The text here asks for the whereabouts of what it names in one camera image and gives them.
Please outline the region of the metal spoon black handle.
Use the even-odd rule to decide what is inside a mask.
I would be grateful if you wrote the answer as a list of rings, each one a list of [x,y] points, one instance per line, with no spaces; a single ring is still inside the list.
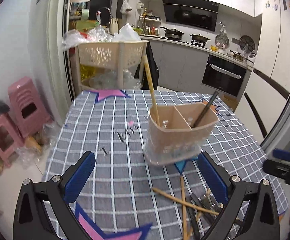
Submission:
[[[214,212],[220,213],[222,210],[222,207],[219,206],[218,202],[215,200],[215,198],[211,195],[209,191],[207,191],[201,198],[200,198],[201,204],[205,209],[212,210]]]

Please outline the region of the plain wooden chopstick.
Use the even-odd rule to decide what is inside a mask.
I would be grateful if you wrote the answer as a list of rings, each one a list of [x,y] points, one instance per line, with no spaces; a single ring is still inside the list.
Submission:
[[[180,176],[180,183],[181,183],[181,197],[182,200],[185,202],[185,188],[184,188],[184,179],[183,176]],[[187,240],[187,212],[186,207],[182,204],[182,217],[183,217],[183,239]]]

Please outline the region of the black utensil handle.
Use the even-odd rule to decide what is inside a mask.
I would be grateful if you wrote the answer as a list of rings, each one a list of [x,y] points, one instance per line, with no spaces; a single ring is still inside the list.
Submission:
[[[208,112],[208,110],[210,109],[210,106],[213,104],[214,100],[216,99],[216,97],[218,96],[218,91],[216,90],[212,97],[210,98],[210,100],[208,101],[208,103],[205,105],[204,109],[202,110],[202,112],[199,114],[199,116],[197,117],[197,119],[194,122],[193,127],[197,127],[199,125],[199,123],[201,122],[201,120],[204,118],[204,116],[206,115],[206,113]]]

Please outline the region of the beige utensil holder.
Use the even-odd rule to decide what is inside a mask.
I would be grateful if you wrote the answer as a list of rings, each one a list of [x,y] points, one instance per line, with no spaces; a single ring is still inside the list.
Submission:
[[[157,107],[161,126],[156,124],[151,107],[143,150],[146,162],[155,166],[196,157],[201,152],[202,142],[210,136],[219,121],[219,115],[209,109],[199,125],[193,127],[205,107],[201,102]]]

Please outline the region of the black chopstick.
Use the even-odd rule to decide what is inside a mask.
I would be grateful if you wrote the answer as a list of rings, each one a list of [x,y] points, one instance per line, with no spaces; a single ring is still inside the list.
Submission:
[[[200,240],[200,232],[199,232],[199,227],[198,227],[198,223],[196,220],[196,213],[195,210],[192,207],[186,207],[187,210],[187,214],[189,216],[189,222],[191,225],[191,229],[192,229],[192,233],[194,235],[194,239],[195,240]]]

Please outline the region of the yellow patterned chopstick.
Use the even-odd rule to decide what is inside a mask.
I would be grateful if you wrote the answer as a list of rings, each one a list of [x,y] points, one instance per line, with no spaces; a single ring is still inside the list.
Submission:
[[[146,78],[147,78],[147,81],[148,81],[148,86],[149,86],[149,91],[150,91],[150,96],[151,96],[151,101],[152,101],[153,118],[155,118],[156,124],[160,127],[161,126],[161,122],[160,122],[160,119],[159,119],[159,112],[158,112],[158,107],[157,107],[157,103],[156,103],[155,93],[154,93],[154,89],[153,89],[153,82],[152,82],[152,77],[151,77],[148,57],[146,55],[144,55],[142,57],[142,59],[143,59],[143,63],[144,63]]]

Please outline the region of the grey kitchen cabinets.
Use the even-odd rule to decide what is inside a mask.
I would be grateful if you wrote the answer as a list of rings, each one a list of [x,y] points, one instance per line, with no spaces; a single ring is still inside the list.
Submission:
[[[158,38],[147,40],[159,70],[159,87],[178,92],[201,92],[208,52],[181,42]]]

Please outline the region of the blue star sticker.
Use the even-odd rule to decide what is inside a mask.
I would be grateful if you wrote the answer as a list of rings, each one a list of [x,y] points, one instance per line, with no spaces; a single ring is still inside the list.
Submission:
[[[197,160],[198,160],[198,156],[190,158],[190,159],[185,159],[185,160],[182,160],[182,161],[178,161],[178,162],[174,163],[174,166],[175,166],[176,170],[179,172],[179,174],[182,174],[187,162],[189,162],[189,161],[197,161]]]

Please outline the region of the wooden chopstick on table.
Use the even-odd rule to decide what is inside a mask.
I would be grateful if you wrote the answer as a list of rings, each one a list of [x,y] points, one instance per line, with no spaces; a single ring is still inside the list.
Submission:
[[[182,200],[180,198],[173,197],[171,194],[167,194],[166,192],[164,192],[164,191],[162,191],[162,190],[160,190],[158,188],[152,187],[151,189],[155,193],[158,193],[158,194],[160,194],[161,196],[163,196],[163,197],[165,197],[167,199],[170,199],[170,200],[172,200],[174,202],[177,202],[178,204],[182,204],[182,205],[184,205],[186,207],[190,207],[190,208],[195,209],[195,210],[200,211],[200,212],[209,213],[209,214],[216,215],[216,216],[219,215],[218,212],[215,212],[213,210],[208,210],[208,209],[205,209],[203,207],[191,204],[190,202],[187,202],[187,201]]]

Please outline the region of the orange star sticker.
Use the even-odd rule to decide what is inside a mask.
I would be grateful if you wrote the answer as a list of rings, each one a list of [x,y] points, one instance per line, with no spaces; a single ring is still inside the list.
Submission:
[[[208,105],[208,101],[205,99],[205,98],[202,98],[202,100],[193,100],[193,102],[201,102],[203,103],[204,105]],[[209,106],[209,108],[217,115],[221,115],[219,113],[219,106],[217,105],[214,105],[213,103]]]

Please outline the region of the small pink plastic stool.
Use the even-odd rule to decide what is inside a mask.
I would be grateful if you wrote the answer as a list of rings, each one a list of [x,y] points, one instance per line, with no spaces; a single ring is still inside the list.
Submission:
[[[5,166],[10,167],[9,158],[14,150],[24,146],[24,138],[8,113],[0,115],[0,158]]]

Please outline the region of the cardboard box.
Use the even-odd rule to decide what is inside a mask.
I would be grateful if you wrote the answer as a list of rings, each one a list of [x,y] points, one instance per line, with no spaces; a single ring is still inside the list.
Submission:
[[[223,94],[221,100],[234,112],[239,104],[236,98]]]

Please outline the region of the large pink plastic stool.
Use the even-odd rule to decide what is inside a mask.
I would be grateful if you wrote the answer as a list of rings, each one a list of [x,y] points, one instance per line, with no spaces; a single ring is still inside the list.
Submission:
[[[23,138],[37,133],[44,124],[52,122],[31,78],[25,76],[10,85],[8,95]]]

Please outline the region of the pink star sticker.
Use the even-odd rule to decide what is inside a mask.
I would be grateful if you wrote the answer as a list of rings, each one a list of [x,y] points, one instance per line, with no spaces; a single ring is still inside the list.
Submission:
[[[89,89],[88,92],[95,94],[95,103],[99,103],[105,99],[112,97],[130,98],[130,96],[127,93],[119,89],[103,89],[103,90]]]

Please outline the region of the black built-in oven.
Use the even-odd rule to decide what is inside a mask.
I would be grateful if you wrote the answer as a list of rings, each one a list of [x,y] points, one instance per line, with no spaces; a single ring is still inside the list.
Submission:
[[[202,83],[237,97],[246,72],[237,64],[209,55]]]

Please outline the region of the black plastic bag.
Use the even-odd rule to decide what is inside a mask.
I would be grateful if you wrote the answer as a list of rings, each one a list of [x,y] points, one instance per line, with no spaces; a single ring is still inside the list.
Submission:
[[[148,58],[149,69],[150,69],[151,79],[153,83],[153,90],[157,90],[158,81],[159,81],[159,69],[153,57],[153,51],[152,51],[150,42],[148,42],[146,46],[146,56]],[[140,78],[139,72],[140,72],[140,65],[137,66],[137,69],[134,74],[134,78],[138,78],[141,81],[142,83],[141,90],[149,90],[146,73],[144,72],[143,77]]]

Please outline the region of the beige plastic basket rack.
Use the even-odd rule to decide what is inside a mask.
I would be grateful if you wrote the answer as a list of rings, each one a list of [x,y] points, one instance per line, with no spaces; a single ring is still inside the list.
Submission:
[[[75,47],[76,71],[80,77],[79,66],[92,66],[114,70],[117,73],[118,89],[123,89],[123,71],[140,66],[144,72],[142,57],[146,53],[147,41],[137,42],[92,42]]]

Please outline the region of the pot with lid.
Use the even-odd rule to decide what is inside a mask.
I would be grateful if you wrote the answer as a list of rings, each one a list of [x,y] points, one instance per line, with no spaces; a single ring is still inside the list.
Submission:
[[[206,44],[210,39],[207,37],[202,36],[201,34],[195,35],[195,34],[190,34],[191,38],[193,41],[200,42]]]

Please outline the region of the black wok on stove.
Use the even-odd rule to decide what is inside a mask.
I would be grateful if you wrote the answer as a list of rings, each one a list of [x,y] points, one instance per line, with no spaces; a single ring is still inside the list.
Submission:
[[[181,31],[174,29],[168,29],[166,27],[161,26],[161,29],[165,31],[165,37],[170,40],[181,40],[184,33]]]

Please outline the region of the knife block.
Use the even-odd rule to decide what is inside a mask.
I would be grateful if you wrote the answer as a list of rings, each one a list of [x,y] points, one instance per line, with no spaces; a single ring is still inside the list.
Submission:
[[[111,35],[114,35],[114,33],[118,32],[118,19],[117,18],[112,18],[110,20],[109,31]]]

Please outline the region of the green colander basket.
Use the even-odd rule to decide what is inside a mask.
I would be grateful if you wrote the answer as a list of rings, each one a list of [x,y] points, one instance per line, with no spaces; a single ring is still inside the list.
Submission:
[[[133,30],[138,33],[138,35],[142,35],[143,29],[142,28],[133,28]]]

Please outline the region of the black range hood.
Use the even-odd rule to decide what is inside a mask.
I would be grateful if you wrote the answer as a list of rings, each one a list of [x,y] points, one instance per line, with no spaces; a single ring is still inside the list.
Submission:
[[[162,0],[166,22],[215,31],[219,3],[209,0]]]

